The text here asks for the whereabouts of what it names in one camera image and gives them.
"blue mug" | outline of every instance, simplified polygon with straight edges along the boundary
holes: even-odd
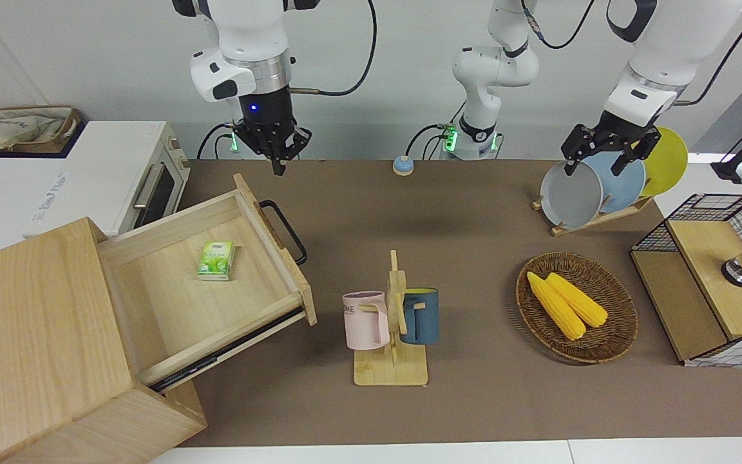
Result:
[[[400,340],[415,345],[439,341],[439,293],[436,288],[406,288],[403,299],[407,334]]]

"small round object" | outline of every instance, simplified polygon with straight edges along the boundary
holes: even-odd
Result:
[[[414,160],[409,156],[398,156],[394,159],[394,173],[398,176],[407,176],[414,171]]]

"plate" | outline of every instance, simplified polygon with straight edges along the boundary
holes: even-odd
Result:
[[[587,326],[581,338],[568,340],[532,293],[528,271],[544,278],[548,273],[560,274],[603,306],[609,319],[600,327]],[[637,310],[626,288],[603,266],[574,253],[545,253],[528,261],[517,279],[517,306],[531,333],[572,361],[596,364],[620,358],[637,338]]]
[[[566,176],[565,167],[566,162],[560,161],[548,170],[540,186],[540,204],[555,226],[579,229],[600,211],[603,184],[597,173],[582,162],[571,176]]]
[[[645,185],[645,165],[642,159],[630,162],[619,176],[612,174],[612,165],[619,156],[620,153],[601,152],[583,160],[597,173],[597,177],[600,177],[604,196],[612,196],[600,208],[602,213],[613,213],[628,208],[631,203],[637,201]]]
[[[649,178],[648,185],[643,188],[644,197],[659,195],[677,185],[689,164],[689,150],[683,138],[667,127],[658,127],[657,130],[660,141],[649,158],[643,161]]]

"table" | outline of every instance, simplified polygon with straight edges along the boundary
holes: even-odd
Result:
[[[301,267],[319,324],[296,324],[195,385],[209,428],[187,446],[742,436],[742,369],[677,364],[628,250],[660,222],[650,206],[553,238],[528,206],[546,161],[192,162],[182,208],[245,176],[280,204],[309,249]],[[341,299],[385,287],[388,250],[410,285],[441,294],[442,340],[427,387],[356,387]],[[575,367],[524,337],[513,289],[525,261],[564,250],[601,262],[630,292],[640,335],[630,353]]]

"yellow corn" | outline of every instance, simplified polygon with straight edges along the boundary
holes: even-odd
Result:
[[[577,317],[569,304],[551,286],[535,273],[526,274],[531,291],[540,300],[551,320],[568,340],[577,340],[585,334],[585,324]]]
[[[609,319],[609,313],[603,309],[603,306],[598,305],[591,297],[559,274],[548,274],[546,282],[560,294],[563,300],[566,300],[580,319],[585,320],[590,326],[600,327]]]

